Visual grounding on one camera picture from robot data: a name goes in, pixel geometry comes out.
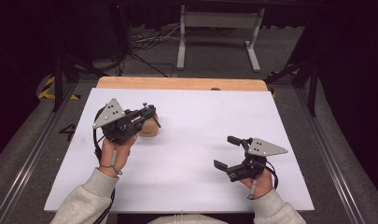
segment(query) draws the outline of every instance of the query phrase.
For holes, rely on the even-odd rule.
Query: person's left hand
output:
[[[127,139],[122,145],[111,143],[105,138],[104,142],[102,143],[101,164],[103,166],[99,166],[98,170],[105,175],[116,177],[118,174],[117,172],[119,172],[127,163],[128,156],[130,156],[131,147],[133,146],[133,143],[135,143],[136,138],[137,135],[134,135]],[[116,150],[117,153],[114,167],[105,167],[111,165],[114,150]]]

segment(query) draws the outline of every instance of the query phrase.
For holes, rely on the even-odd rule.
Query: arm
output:
[[[243,179],[241,182],[250,189],[253,179]],[[285,203],[273,189],[272,176],[268,170],[264,170],[259,177],[253,197],[256,224],[305,223],[293,206]]]
[[[104,212],[119,181],[117,174],[125,166],[136,137],[134,135],[121,146],[104,140],[100,167],[94,169],[87,183],[78,186],[66,197],[51,223],[93,223]],[[114,150],[117,154],[112,167]]]

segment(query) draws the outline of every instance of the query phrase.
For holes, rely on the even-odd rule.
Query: hand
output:
[[[245,186],[249,189],[252,187],[253,183],[252,178],[240,180]],[[254,199],[259,199],[262,196],[266,195],[273,189],[273,179],[270,171],[264,169],[262,175],[258,178],[258,184],[256,185],[255,193],[253,194]]]
[[[134,135],[127,139],[122,145],[111,143],[105,138],[104,142],[102,143],[101,164],[103,166],[99,166],[98,170],[105,175],[116,177],[117,172],[119,172],[127,163],[128,156],[130,156],[131,147],[133,146],[133,143],[135,143],[136,138],[137,135]],[[104,167],[111,165],[114,150],[116,150],[117,153],[114,167]]]

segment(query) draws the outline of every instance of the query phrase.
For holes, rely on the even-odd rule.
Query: sleeve cuff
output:
[[[275,189],[266,195],[253,200],[253,207],[256,218],[272,217],[284,207],[285,202],[281,199]]]
[[[89,180],[87,180],[87,183],[82,185],[82,187],[91,194],[102,198],[109,198],[118,181],[118,177],[113,178],[108,175],[104,175],[97,168],[95,168]]]

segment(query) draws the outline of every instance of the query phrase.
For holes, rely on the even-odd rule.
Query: desk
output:
[[[204,91],[214,87],[224,91]],[[252,204],[245,198],[248,190],[213,167],[213,160],[232,166],[244,159],[242,149],[227,142],[228,135],[259,137],[287,148],[287,154],[269,158],[279,174],[278,192],[298,210],[314,209],[263,81],[102,77],[91,91],[45,210],[57,210],[69,191],[85,182],[97,165],[91,124],[97,110],[112,97],[130,109],[138,107],[142,98],[149,99],[157,107],[162,128],[156,137],[136,141],[116,185],[111,212],[252,214]]]

